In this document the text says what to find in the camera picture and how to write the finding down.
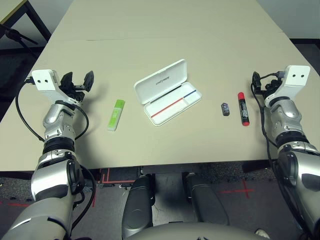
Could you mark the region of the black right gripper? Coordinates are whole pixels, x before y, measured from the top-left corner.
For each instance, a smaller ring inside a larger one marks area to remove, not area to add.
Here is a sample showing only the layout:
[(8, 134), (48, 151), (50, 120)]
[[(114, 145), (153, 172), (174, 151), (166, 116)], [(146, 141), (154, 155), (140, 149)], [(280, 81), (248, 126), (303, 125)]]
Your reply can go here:
[(268, 97), (269, 95), (274, 94), (281, 85), (282, 80), (280, 78), (271, 80), (270, 83), (265, 85), (264, 96)]

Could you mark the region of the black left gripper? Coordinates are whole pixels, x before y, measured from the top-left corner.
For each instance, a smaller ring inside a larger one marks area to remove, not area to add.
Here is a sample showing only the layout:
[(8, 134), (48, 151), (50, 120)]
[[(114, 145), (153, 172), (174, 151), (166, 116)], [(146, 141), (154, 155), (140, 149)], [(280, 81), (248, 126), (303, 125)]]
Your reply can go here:
[[(60, 90), (62, 90), (68, 97), (82, 102), (85, 94), (82, 91), (76, 91), (75, 85), (72, 83), (73, 73), (68, 72), (63, 75), (60, 81)], [(83, 82), (83, 87), (85, 91), (90, 91), (94, 83), (94, 72), (91, 70), (89, 71), (85, 77)]]

